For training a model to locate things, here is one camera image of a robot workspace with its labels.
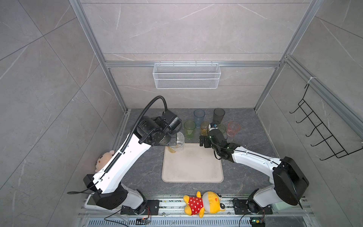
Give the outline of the tall green plastic cup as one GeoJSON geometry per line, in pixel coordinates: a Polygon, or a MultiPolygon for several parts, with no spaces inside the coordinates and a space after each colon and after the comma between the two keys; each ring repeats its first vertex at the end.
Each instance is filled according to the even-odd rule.
{"type": "Polygon", "coordinates": [[[184,136],[188,140],[192,140],[195,134],[196,123],[192,120],[188,120],[184,123],[184,136]]]}

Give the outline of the clear plastic cup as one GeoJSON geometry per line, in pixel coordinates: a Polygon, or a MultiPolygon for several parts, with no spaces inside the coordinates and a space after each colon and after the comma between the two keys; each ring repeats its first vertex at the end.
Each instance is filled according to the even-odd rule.
{"type": "Polygon", "coordinates": [[[176,145],[171,146],[171,148],[174,149],[175,151],[180,151],[183,150],[184,145],[185,145],[184,135],[182,132],[178,132],[176,136],[176,145]]]}

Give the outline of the tall amber plastic cup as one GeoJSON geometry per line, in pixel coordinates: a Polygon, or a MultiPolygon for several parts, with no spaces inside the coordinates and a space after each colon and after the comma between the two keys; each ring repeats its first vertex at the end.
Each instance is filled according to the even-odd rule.
{"type": "Polygon", "coordinates": [[[176,153],[176,150],[173,147],[168,146],[167,149],[170,153],[176,153]]]}

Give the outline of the beige plastic tray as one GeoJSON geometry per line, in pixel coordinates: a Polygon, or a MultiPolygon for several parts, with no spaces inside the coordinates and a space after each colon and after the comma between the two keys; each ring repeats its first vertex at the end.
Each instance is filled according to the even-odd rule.
{"type": "Polygon", "coordinates": [[[182,150],[164,150],[162,180],[166,183],[221,183],[224,180],[222,162],[212,148],[186,143],[182,150]]]}

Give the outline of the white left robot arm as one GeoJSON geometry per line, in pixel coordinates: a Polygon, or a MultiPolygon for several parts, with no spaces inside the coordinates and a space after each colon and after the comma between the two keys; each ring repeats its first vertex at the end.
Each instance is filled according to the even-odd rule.
{"type": "Polygon", "coordinates": [[[147,199],[139,190],[125,186],[122,179],[152,146],[175,146],[181,128],[180,117],[168,109],[165,98],[154,97],[137,118],[123,145],[106,165],[84,178],[87,189],[91,190],[90,198],[96,206],[107,210],[123,206],[141,214],[147,206],[147,199]],[[147,110],[159,99],[164,104],[162,115],[154,118],[146,116],[147,110]]]}

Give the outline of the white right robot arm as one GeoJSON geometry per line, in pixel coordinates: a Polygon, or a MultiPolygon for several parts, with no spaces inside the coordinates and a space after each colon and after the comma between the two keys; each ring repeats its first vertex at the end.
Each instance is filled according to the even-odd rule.
{"type": "Polygon", "coordinates": [[[284,202],[291,206],[301,205],[309,181],[290,157],[272,158],[228,142],[219,129],[211,129],[207,136],[199,137],[199,145],[212,148],[215,158],[253,168],[269,177],[270,186],[254,190],[246,201],[246,208],[257,214],[265,207],[284,202]]]}

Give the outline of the short amber plastic cup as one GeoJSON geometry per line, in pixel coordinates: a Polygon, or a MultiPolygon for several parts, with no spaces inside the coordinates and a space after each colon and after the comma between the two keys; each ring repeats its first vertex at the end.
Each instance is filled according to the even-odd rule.
{"type": "Polygon", "coordinates": [[[208,136],[208,130],[209,130],[210,123],[208,122],[202,122],[200,125],[200,133],[202,136],[208,136]]]}

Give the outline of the pink plastic cup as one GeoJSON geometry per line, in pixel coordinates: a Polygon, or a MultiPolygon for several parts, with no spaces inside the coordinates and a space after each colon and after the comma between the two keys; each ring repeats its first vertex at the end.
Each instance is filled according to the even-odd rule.
{"type": "Polygon", "coordinates": [[[236,122],[230,122],[227,126],[227,135],[228,137],[234,137],[241,129],[240,124],[236,122]]]}

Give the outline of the blue plastic cup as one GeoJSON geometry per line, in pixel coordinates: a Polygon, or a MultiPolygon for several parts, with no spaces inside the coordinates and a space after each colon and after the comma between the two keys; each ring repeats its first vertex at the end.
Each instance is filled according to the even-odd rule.
{"type": "Polygon", "coordinates": [[[204,122],[205,111],[202,109],[197,109],[193,112],[193,115],[196,127],[199,128],[201,123],[204,122]]]}

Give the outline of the dark grey plastic cup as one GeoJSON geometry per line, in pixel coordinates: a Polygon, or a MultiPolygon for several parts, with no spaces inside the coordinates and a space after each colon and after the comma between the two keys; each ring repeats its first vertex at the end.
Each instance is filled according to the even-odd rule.
{"type": "Polygon", "coordinates": [[[216,108],[213,111],[213,120],[212,123],[216,125],[220,125],[222,123],[222,120],[225,116],[225,110],[222,108],[216,108]]]}

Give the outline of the yellow bear plush toy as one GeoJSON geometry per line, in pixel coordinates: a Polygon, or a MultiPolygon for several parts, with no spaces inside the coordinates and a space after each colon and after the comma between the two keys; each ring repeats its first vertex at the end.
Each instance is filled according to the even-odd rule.
{"type": "Polygon", "coordinates": [[[215,214],[220,211],[225,211],[226,206],[221,202],[222,196],[215,192],[205,192],[203,195],[198,191],[196,196],[183,197],[186,207],[184,212],[188,216],[199,215],[203,218],[204,213],[215,214]]]}

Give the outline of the pink boy plush doll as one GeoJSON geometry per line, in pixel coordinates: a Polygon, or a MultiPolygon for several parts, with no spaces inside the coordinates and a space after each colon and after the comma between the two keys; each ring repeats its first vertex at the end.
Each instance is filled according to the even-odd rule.
{"type": "Polygon", "coordinates": [[[114,154],[115,151],[111,150],[101,155],[95,164],[95,172],[98,173],[100,170],[102,170],[106,166],[106,164],[112,159],[114,154]]]}

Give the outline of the white digital timer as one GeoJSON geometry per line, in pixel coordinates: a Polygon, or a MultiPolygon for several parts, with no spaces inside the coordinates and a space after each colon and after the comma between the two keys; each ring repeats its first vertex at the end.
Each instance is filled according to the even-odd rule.
{"type": "Polygon", "coordinates": [[[98,206],[96,205],[92,195],[87,197],[84,208],[88,210],[97,210],[98,206]]]}

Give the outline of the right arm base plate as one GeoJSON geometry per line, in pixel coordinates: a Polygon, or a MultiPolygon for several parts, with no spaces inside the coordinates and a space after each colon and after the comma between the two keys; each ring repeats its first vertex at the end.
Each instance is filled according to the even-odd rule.
{"type": "Polygon", "coordinates": [[[254,201],[242,200],[233,198],[232,199],[233,208],[236,215],[244,215],[244,214],[255,214],[255,215],[272,215],[273,211],[270,205],[267,207],[260,207],[254,201]]]}

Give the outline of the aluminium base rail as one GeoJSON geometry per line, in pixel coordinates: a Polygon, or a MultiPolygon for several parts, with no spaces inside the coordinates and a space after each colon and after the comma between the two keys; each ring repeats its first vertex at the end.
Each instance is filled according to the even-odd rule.
{"type": "MultiPolygon", "coordinates": [[[[232,199],[233,198],[237,198],[237,199],[242,199],[242,200],[247,200],[247,195],[233,195],[233,194],[224,194],[222,196],[222,200],[221,202],[226,206],[226,210],[225,211],[220,211],[216,214],[206,214],[205,216],[242,216],[242,215],[236,215],[234,208],[233,208],[233,203],[232,203],[232,199]]],[[[153,215],[153,216],[176,216],[176,217],[182,217],[185,216],[186,214],[184,213],[184,207],[186,206],[186,203],[184,202],[183,198],[181,196],[178,195],[154,195],[154,196],[149,196],[147,197],[147,200],[160,200],[160,204],[159,204],[159,212],[157,215],[153,215]]],[[[274,206],[270,205],[273,211],[273,214],[270,216],[297,216],[297,217],[313,217],[313,211],[310,208],[310,206],[308,205],[307,199],[306,198],[302,198],[300,200],[300,205],[297,206],[290,206],[288,208],[282,209],[282,210],[276,210],[274,206]]],[[[95,212],[105,212],[105,213],[114,213],[114,212],[119,212],[121,211],[123,206],[119,206],[116,209],[113,210],[107,210],[105,208],[101,208],[98,207],[97,210],[88,210],[84,208],[84,205],[82,205],[82,209],[87,210],[87,211],[91,211],[93,213],[95,212]]]]}

